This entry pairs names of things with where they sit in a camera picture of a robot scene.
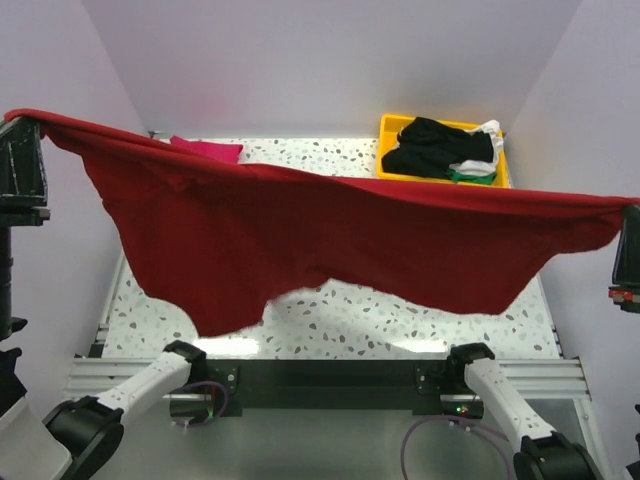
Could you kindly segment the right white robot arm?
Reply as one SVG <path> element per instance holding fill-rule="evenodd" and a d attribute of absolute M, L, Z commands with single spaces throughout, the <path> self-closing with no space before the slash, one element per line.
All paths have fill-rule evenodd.
<path fill-rule="evenodd" d="M 609 298 L 622 311 L 639 312 L 639 206 L 624 210 Z M 518 479 L 602 479 L 587 449 L 540 417 L 507 379 L 483 343 L 453 347 L 445 379 L 459 393 L 479 395 L 514 449 Z"/>

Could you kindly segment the dark red t shirt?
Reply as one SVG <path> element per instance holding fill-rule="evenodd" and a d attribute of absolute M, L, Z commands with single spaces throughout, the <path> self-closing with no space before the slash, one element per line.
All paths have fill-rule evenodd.
<path fill-rule="evenodd" d="M 14 109 L 80 156 L 138 285 L 205 337 L 331 279 L 497 315 L 554 256 L 600 249 L 626 197 L 317 175 L 228 164 L 138 134 Z"/>

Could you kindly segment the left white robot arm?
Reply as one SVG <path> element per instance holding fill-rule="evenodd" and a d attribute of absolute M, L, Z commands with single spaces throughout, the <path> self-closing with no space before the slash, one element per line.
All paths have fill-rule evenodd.
<path fill-rule="evenodd" d="M 11 231 L 48 220 L 40 125 L 28 117 L 1 123 L 1 337 L 27 322 L 12 314 Z M 113 456 L 125 426 L 174 391 L 196 392 L 207 380 L 206 355 L 175 341 L 149 366 L 97 396 L 64 401 L 45 419 L 31 410 L 15 368 L 22 352 L 1 353 L 1 476 L 89 479 Z"/>

